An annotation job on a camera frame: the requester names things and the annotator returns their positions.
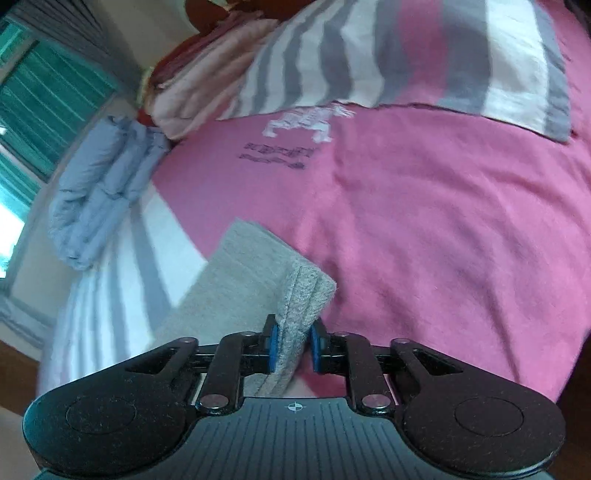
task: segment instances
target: gray folded cloth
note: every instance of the gray folded cloth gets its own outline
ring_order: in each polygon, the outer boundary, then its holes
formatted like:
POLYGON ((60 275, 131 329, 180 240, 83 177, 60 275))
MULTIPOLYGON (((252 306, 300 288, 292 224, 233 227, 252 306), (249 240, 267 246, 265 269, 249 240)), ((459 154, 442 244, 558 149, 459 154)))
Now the gray folded cloth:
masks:
POLYGON ((275 372, 246 378, 244 393, 280 397, 312 323, 335 290, 332 278, 289 245, 255 223, 237 220, 181 305, 155 332, 154 346, 184 336, 208 345, 231 333, 260 332, 274 313, 279 325, 275 372))

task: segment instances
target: pink stripe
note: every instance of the pink stripe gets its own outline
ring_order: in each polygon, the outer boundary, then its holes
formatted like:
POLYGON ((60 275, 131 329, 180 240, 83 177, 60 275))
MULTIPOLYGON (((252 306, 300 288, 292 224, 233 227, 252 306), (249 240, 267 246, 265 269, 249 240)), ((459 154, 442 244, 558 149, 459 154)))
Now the pink stripe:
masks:
POLYGON ((402 0, 400 40, 412 76, 396 103, 436 105, 445 92, 446 39, 441 27, 441 0, 402 0))

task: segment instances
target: bright window light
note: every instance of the bright window light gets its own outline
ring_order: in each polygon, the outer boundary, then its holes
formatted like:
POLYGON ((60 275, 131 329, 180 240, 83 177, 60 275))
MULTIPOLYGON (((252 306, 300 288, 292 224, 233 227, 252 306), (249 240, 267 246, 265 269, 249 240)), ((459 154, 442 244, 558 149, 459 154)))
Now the bright window light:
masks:
POLYGON ((0 204, 0 278, 6 277, 8 261, 24 225, 20 218, 0 204))

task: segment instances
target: striped pillow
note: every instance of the striped pillow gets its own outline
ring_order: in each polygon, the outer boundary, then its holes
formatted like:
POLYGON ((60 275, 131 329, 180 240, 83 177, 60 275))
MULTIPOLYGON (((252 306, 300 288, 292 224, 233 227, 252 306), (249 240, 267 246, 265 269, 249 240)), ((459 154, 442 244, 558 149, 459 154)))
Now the striped pillow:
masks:
POLYGON ((271 36, 221 119, 333 101, 570 135, 564 61, 533 0, 317 0, 271 36))

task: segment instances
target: silver screw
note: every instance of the silver screw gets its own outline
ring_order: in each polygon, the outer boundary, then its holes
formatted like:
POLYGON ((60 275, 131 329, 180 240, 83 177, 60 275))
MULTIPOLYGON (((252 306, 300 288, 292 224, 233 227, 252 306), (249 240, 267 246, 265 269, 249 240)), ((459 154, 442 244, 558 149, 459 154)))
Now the silver screw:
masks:
POLYGON ((386 395, 372 394, 363 397, 361 403, 363 403, 365 407, 371 408, 372 410, 383 410, 387 408, 392 402, 386 395))
POLYGON ((199 403, 202 407, 208 408, 209 410, 218 410, 224 408, 230 401, 223 395, 212 394, 202 397, 199 403))

